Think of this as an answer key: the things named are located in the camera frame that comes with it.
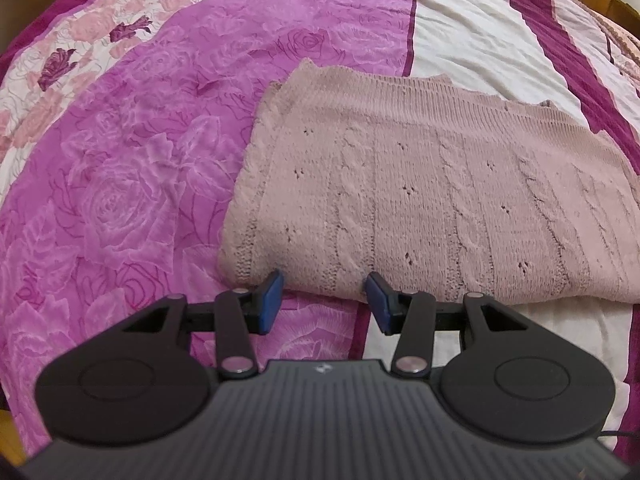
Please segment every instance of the folded blanket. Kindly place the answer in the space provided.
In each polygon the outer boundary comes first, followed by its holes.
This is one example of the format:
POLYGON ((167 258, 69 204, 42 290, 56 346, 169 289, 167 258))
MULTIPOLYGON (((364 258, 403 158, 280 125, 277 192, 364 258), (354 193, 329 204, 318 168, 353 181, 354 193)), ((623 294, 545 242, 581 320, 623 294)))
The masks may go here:
POLYGON ((446 301, 633 303, 639 201, 613 140, 549 102, 304 60, 258 107, 220 266, 356 300, 376 270, 446 301))

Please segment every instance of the pink rose print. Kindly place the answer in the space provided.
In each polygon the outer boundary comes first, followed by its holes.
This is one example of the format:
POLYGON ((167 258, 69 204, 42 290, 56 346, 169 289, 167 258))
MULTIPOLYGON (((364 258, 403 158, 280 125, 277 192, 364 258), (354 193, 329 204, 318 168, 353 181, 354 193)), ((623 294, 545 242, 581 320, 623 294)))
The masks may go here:
POLYGON ((149 25, 151 25, 152 23, 153 22, 147 16, 142 16, 141 18, 138 18, 135 22, 131 23, 130 25, 119 23, 109 33, 109 39, 111 40, 111 43, 115 43, 116 41, 126 40, 127 38, 133 38, 136 35, 136 31, 139 28, 151 34, 149 25))
POLYGON ((69 35, 73 40, 89 43, 104 38, 114 25, 112 13, 113 11, 108 8, 85 13, 78 19, 71 21, 69 35))
POLYGON ((142 43, 139 37, 134 36, 133 38, 129 38, 127 40, 119 41, 116 46, 114 46, 110 51, 111 57, 115 59, 120 59, 124 56, 129 50, 134 48, 135 46, 142 43))
POLYGON ((38 79, 38 85, 43 92, 63 75, 75 68, 78 64, 77 61, 69 64, 69 59, 75 51, 74 48, 70 48, 69 50, 57 48, 56 51, 47 58, 44 62, 40 79, 38 79))
POLYGON ((165 134, 108 158, 82 201, 84 257, 111 269, 128 262, 173 271, 174 235, 184 184, 165 134))
POLYGON ((145 2, 146 0, 128 0, 122 10, 127 15, 134 16, 145 8, 145 2))
POLYGON ((84 334, 87 339, 104 332, 134 313, 127 305, 123 288, 114 288, 99 296, 84 311, 84 334))
POLYGON ((2 285, 9 297, 18 294, 32 302, 62 290, 76 267, 78 248, 56 245, 56 218, 50 202, 24 227, 24 238, 15 240, 0 264, 2 285))
POLYGON ((182 251, 182 287, 189 291, 189 301, 210 301, 226 290, 217 272, 218 248, 198 244, 182 251))
POLYGON ((347 357, 358 303, 300 294, 282 307, 269 335, 254 338, 260 366, 269 359, 347 357))
POLYGON ((57 40, 58 32, 50 32, 44 38, 38 41, 34 46, 41 56, 46 56, 49 52, 51 52, 51 49, 56 44, 57 40))
POLYGON ((6 152, 9 151, 11 147, 11 137, 6 137, 0 134, 0 162, 4 160, 4 156, 6 152))
POLYGON ((260 63, 271 63, 291 71, 305 58, 310 58, 318 66, 354 66, 353 57, 334 46, 324 28, 316 32, 306 28, 294 28, 281 35, 267 49, 252 50, 249 55, 260 63))
POLYGON ((27 72, 24 76, 24 80, 27 82, 29 90, 35 90, 39 84, 40 72, 27 72))
POLYGON ((48 440, 34 403, 36 378, 47 364, 79 341, 72 334, 66 299, 56 300, 53 296, 47 296, 39 308, 21 303, 6 316, 3 329, 6 353, 2 359, 14 376, 10 392, 12 412, 29 419, 23 421, 24 428, 30 428, 30 439, 24 444, 35 450, 48 440))
POLYGON ((180 137, 181 173, 199 195, 217 202, 228 202, 236 176, 242 167, 242 147, 220 131, 220 120, 196 117, 180 137))
POLYGON ((66 179, 69 185, 80 186, 91 180, 95 168, 109 158, 114 139, 97 130, 80 130, 62 142, 62 151, 74 164, 66 179))
POLYGON ((14 146, 23 148, 28 142, 37 142, 45 129, 62 113, 63 95, 49 90, 40 98, 15 131, 14 146))
POLYGON ((82 57, 80 58, 80 61, 78 61, 78 68, 84 68, 85 66, 87 66, 94 58, 94 46, 90 46, 89 50, 87 50, 82 57))
POLYGON ((174 74, 182 74, 183 68, 191 63, 193 53, 179 43, 179 38, 176 35, 171 48, 152 49, 151 52, 145 52, 144 56, 138 56, 132 63, 131 76, 144 81, 158 76, 169 78, 174 74))
POLYGON ((173 14, 176 10, 183 9, 190 5, 192 1, 193 0, 160 0, 160 5, 162 5, 164 10, 173 14))
POLYGON ((11 119, 11 112, 9 110, 0 110, 0 136, 7 135, 9 132, 9 119, 11 119))
POLYGON ((69 85, 73 88, 74 93, 78 95, 82 90, 87 88, 91 83, 95 81, 98 77, 99 72, 94 72, 93 70, 89 70, 89 72, 84 72, 77 75, 73 78, 69 85))

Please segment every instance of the bed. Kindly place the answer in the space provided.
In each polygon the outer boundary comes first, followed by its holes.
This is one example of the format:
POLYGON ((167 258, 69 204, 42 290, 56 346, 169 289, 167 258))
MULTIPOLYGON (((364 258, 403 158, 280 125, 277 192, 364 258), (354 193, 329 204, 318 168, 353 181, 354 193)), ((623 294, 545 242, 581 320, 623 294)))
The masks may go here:
MULTIPOLYGON (((220 229, 255 107, 305 57, 552 100, 640 172, 638 60, 573 0, 58 0, 0 59, 0 381, 28 454, 49 441, 44 365, 170 292, 226 288, 220 229)), ((640 306, 517 308, 609 367, 606 430, 640 426, 640 306)), ((192 353, 212 364, 213 344, 192 353)), ((254 344, 261 365, 388 363, 395 341, 362 304, 288 292, 254 344)), ((442 336, 436 363, 457 351, 442 336)), ((606 444, 640 459, 631 438, 606 444)))

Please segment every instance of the pink floral bedspread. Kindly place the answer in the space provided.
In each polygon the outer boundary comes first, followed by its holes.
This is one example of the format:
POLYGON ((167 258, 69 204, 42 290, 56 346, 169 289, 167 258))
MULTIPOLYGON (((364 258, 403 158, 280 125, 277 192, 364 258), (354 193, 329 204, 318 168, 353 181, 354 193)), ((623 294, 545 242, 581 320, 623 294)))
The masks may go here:
MULTIPOLYGON (((169 292, 226 288, 220 227, 268 83, 303 57, 402 75, 412 3, 87 0, 8 63, 0 380, 28 453, 49 440, 43 366, 169 292)), ((290 294, 258 358, 357 356, 358 319, 357 304, 290 294)), ((212 345, 199 336, 193 354, 210 364, 212 345)))

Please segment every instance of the round black disc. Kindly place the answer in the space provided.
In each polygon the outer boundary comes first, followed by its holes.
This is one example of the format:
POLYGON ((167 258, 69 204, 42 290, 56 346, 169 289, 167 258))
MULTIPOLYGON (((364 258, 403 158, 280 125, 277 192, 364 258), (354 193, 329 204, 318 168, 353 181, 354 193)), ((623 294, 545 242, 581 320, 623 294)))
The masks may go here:
POLYGON ((99 446, 171 433, 191 420, 208 396, 207 374, 187 352, 144 341, 73 350, 45 368, 36 386, 36 402, 52 436, 99 446))
POLYGON ((553 335, 494 333, 444 368, 442 395, 464 422, 522 444, 565 442, 599 431, 615 395, 590 354, 553 335))

